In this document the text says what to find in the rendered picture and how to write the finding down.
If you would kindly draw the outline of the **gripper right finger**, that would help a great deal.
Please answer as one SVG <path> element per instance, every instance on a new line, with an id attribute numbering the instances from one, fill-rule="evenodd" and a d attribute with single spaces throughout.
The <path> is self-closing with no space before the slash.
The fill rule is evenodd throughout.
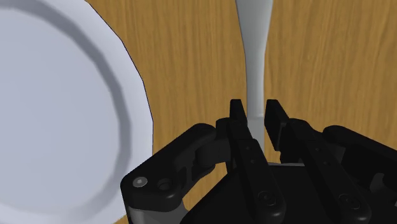
<path id="1" fill-rule="evenodd" d="M 340 125 L 316 131 L 275 99 L 264 124 L 280 161 L 304 164 L 334 224 L 397 224 L 397 150 Z"/>

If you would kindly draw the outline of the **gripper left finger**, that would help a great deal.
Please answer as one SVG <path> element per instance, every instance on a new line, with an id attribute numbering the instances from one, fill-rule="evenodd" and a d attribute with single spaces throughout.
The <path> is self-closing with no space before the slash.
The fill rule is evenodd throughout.
<path id="1" fill-rule="evenodd" d="M 254 224 L 282 224 L 284 197 L 239 99 L 230 101 L 229 117 L 215 127 L 195 124 L 122 179 L 129 224 L 180 224 L 187 214 L 183 197 L 222 162 L 238 174 L 242 204 Z"/>

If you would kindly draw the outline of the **grey cutlery handle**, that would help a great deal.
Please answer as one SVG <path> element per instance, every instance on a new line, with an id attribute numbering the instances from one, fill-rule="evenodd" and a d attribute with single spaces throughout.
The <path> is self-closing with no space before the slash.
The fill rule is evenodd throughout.
<path id="1" fill-rule="evenodd" d="M 264 68 L 273 0 L 235 0 L 235 4 L 245 57 L 247 123 L 264 150 Z"/>

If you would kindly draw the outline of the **white plate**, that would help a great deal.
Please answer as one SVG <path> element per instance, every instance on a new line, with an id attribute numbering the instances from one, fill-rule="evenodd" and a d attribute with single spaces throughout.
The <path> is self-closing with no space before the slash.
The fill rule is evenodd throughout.
<path id="1" fill-rule="evenodd" d="M 152 154 L 144 83 L 85 0 L 0 0 L 0 224 L 113 224 Z"/>

